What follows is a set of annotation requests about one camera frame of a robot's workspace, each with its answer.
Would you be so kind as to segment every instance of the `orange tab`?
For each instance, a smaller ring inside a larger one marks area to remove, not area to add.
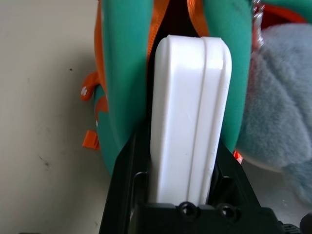
[[[84,137],[82,146],[89,149],[100,150],[98,142],[98,134],[94,131],[88,130]]]

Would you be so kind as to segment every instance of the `white plastic piece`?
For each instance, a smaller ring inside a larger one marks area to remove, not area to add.
[[[205,204],[232,72],[219,38],[168,36],[155,56],[150,202]]]

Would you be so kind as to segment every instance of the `gray plush fabric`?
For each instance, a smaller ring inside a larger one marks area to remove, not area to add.
[[[312,203],[312,26],[263,31],[253,52],[237,149],[248,161],[284,173]]]

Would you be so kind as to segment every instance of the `orange webbing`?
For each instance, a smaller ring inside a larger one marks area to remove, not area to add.
[[[148,35],[147,64],[150,60],[154,40],[160,28],[161,22],[164,19],[169,1],[170,0],[154,0],[152,22]]]
[[[98,1],[97,5],[97,20],[94,30],[94,49],[96,55],[96,65],[100,84],[106,92],[106,80],[104,75],[104,57],[102,47],[102,16],[101,16],[101,0]]]
[[[266,15],[271,16],[267,18],[268,18],[268,21],[272,19],[270,22],[272,25],[275,24],[274,23],[275,20],[278,20],[278,18],[276,17],[280,17],[280,20],[284,20],[285,22],[289,22],[289,23],[306,23],[307,22],[298,13],[292,10],[289,10],[287,8],[281,7],[281,6],[273,6],[273,5],[265,4],[264,12],[263,12],[264,20],[265,20]]]
[[[187,7],[194,29],[200,37],[209,35],[208,26],[204,16],[202,0],[187,0]]]

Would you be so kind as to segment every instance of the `orange strap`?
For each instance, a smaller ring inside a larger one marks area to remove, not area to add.
[[[190,19],[194,29],[200,37],[209,36],[208,26],[206,23],[203,1],[187,0],[187,8],[189,10]]]
[[[100,150],[97,133],[88,130],[86,136],[84,137],[82,146],[89,149]]]
[[[93,72],[87,76],[82,84],[80,98],[83,101],[88,101],[94,92],[95,86],[99,84],[98,72]]]

